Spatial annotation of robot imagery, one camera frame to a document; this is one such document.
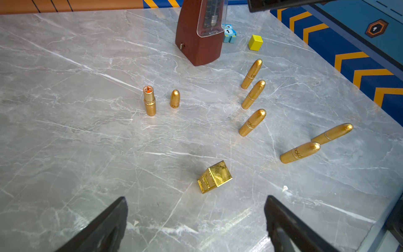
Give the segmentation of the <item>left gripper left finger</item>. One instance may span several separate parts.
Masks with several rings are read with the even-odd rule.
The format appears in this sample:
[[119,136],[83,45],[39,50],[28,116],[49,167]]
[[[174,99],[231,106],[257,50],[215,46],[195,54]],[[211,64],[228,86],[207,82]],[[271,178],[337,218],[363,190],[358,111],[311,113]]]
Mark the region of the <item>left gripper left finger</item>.
[[58,251],[117,252],[125,234],[127,217],[128,204],[121,196]]

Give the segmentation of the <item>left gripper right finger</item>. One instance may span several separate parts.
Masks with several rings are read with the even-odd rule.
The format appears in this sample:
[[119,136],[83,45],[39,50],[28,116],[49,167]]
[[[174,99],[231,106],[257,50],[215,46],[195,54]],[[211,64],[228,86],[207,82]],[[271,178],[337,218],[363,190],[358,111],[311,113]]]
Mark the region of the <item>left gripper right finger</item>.
[[337,251],[273,195],[266,199],[264,214],[268,237],[276,252],[293,252],[295,246],[301,252]]

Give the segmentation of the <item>gold lipstick base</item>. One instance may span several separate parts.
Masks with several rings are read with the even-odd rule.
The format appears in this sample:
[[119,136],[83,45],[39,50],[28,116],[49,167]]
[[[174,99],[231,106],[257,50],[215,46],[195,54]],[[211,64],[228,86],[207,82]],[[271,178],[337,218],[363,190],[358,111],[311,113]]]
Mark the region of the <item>gold lipstick base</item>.
[[156,100],[154,96],[154,89],[152,86],[145,86],[143,88],[144,104],[148,116],[156,115]]

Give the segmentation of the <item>gold lipstick cap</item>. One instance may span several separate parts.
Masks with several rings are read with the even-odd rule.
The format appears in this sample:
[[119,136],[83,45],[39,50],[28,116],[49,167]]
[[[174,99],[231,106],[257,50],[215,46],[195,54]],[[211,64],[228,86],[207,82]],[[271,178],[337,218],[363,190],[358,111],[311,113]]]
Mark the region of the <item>gold lipstick cap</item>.
[[177,109],[180,104],[180,99],[181,99],[180,92],[176,89],[173,90],[170,98],[170,106],[174,109]]

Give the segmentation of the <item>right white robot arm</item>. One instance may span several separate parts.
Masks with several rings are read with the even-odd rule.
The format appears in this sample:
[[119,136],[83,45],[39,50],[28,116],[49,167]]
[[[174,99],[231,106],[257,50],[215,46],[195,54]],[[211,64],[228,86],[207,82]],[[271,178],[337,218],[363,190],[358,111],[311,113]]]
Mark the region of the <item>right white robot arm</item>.
[[334,0],[248,0],[248,7],[251,13],[281,9],[288,7],[299,7],[309,4],[323,4]]

